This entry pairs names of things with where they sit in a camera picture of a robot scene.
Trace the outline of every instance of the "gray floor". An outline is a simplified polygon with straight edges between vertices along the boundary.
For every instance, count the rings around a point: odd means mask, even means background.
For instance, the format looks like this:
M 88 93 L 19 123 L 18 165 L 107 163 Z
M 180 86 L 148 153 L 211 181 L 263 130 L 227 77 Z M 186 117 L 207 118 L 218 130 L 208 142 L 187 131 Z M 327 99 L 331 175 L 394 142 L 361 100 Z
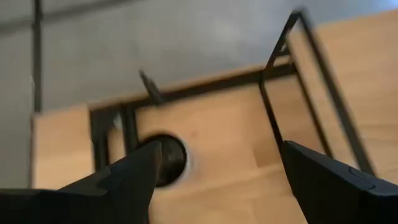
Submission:
M 43 0 L 44 11 L 98 0 Z M 43 28 L 44 110 L 264 63 L 291 10 L 316 24 L 398 7 L 398 0 L 132 0 Z M 29 18 L 30 1 L 0 0 L 0 23 Z M 0 34 L 0 188 L 27 187 L 31 33 Z

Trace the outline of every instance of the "wooden tabletop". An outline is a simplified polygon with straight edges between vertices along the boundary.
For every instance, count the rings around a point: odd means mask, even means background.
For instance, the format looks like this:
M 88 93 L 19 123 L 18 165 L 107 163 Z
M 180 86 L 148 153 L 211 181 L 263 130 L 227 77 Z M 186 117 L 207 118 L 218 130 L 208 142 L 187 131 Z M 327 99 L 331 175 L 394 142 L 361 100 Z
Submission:
M 397 25 L 398 11 L 389 11 L 316 29 L 376 174 L 396 184 Z M 338 160 L 356 166 L 307 43 L 299 31 L 289 41 L 333 153 Z M 284 139 L 323 152 L 297 80 L 267 82 L 266 88 Z M 35 188 L 57 189 L 92 173 L 88 112 L 98 106 L 78 105 L 37 116 Z M 161 108 L 141 108 L 137 127 L 140 139 L 161 131 L 179 136 L 192 158 L 186 178 L 155 191 L 150 206 L 153 223 L 305 223 L 285 178 L 257 85 L 187 98 Z M 123 147 L 122 132 L 111 130 L 113 161 L 124 156 Z

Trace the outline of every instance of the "wooden desk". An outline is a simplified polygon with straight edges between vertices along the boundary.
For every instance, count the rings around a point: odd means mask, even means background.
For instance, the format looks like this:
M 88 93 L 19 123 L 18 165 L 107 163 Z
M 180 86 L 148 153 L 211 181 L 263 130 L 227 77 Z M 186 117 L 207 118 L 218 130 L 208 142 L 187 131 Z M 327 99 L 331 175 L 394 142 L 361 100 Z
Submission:
M 377 175 L 396 184 L 397 25 L 398 11 L 390 11 L 316 30 Z M 290 43 L 333 153 L 355 166 L 307 44 L 298 32 Z M 322 152 L 295 78 L 269 82 L 266 88 L 283 137 Z M 37 116 L 35 188 L 57 189 L 92 173 L 88 112 L 98 106 Z M 256 85 L 142 108 L 137 122 L 141 139 L 166 130 L 185 141 L 193 158 L 186 179 L 155 191 L 150 206 L 153 223 L 305 223 L 290 193 Z M 114 129 L 109 137 L 115 161 L 124 155 L 122 133 Z

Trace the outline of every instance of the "black metal frame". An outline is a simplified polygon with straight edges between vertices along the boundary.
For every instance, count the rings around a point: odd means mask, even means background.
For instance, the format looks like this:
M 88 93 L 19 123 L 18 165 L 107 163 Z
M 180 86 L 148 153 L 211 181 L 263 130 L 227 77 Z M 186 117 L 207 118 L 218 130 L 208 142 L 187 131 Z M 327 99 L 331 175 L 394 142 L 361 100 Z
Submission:
M 58 22 L 73 16 L 80 16 L 87 12 L 106 9 L 111 6 L 134 1 L 137 0 L 102 0 L 44 14 L 42 12 L 42 1 L 34 0 L 32 18 L 22 18 L 17 21 L 0 24 L 0 35 L 7 35 L 9 33 L 25 29 L 29 26 L 31 26 L 32 28 L 32 77 L 35 84 L 35 113 L 39 113 L 42 110 L 42 24 Z M 302 29 L 318 64 L 319 71 L 321 73 L 321 76 L 323 77 L 325 86 L 329 92 L 329 96 L 333 102 L 336 113 L 349 141 L 351 150 L 355 155 L 359 168 L 362 171 L 374 175 L 375 173 L 366 155 L 363 144 L 358 136 L 358 132 L 355 129 L 354 123 L 352 122 L 349 113 L 347 112 L 345 103 L 333 81 L 333 77 L 325 63 L 325 59 L 323 58 L 323 55 L 318 48 L 316 39 L 311 32 L 310 23 L 305 17 L 303 11 L 293 11 L 291 13 L 263 71 L 236 75 L 229 78 L 222 78 L 220 80 L 215 80 L 209 83 L 202 83 L 199 85 L 193 85 L 190 87 L 185 87 L 175 91 L 167 91 L 164 93 L 161 93 L 156 87 L 155 83 L 142 73 L 141 78 L 146 84 L 146 88 L 149 93 L 148 97 L 141 98 L 135 101 L 130 101 L 127 103 L 117 103 L 115 105 L 107 106 L 105 108 L 90 111 L 91 140 L 93 142 L 95 169 L 99 170 L 100 168 L 109 164 L 107 135 L 109 129 L 113 125 L 114 118 L 118 114 L 121 116 L 123 123 L 124 146 L 126 149 L 126 153 L 129 153 L 134 150 L 139 142 L 137 137 L 136 125 L 136 110 L 138 108 L 149 105 L 159 106 L 182 98 L 250 84 L 259 85 L 260 94 L 264 101 L 264 106 L 269 117 L 270 124 L 272 126 L 275 141 L 278 145 L 279 150 L 281 150 L 283 137 L 278 127 L 277 120 L 275 118 L 275 114 L 273 112 L 272 105 L 269 101 L 269 96 L 267 94 L 264 84 L 266 81 L 286 76 L 297 77 L 298 84 L 305 98 L 305 102 L 309 108 L 309 112 L 313 119 L 313 124 L 317 131 L 318 137 L 320 138 L 320 142 L 325 150 L 326 155 L 329 157 L 333 157 L 332 151 L 325 136 L 325 132 L 318 118 L 316 109 L 314 108 L 314 105 L 310 99 L 310 95 L 308 93 L 305 82 L 302 78 L 302 75 L 300 74 L 299 69 L 297 68 L 294 55 L 292 55 L 289 43 L 287 42 L 287 36 L 294 27 L 294 25 L 296 25 L 297 21 L 300 21 L 302 25 Z M 290 57 L 288 63 L 282 65 L 274 65 L 274 62 L 277 58 L 284 56 Z

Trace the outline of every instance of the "floor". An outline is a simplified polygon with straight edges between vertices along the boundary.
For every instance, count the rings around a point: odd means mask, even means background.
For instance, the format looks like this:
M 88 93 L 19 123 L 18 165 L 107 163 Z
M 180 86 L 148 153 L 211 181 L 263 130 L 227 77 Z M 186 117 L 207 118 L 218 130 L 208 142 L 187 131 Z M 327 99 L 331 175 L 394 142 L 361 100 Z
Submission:
M 265 63 L 299 6 L 315 24 L 398 7 L 398 0 L 42 1 L 50 14 L 119 2 L 44 23 L 44 111 L 142 90 L 139 68 L 162 86 Z M 32 34 L 23 23 L 31 11 L 30 1 L 0 0 L 0 188 L 29 186 Z

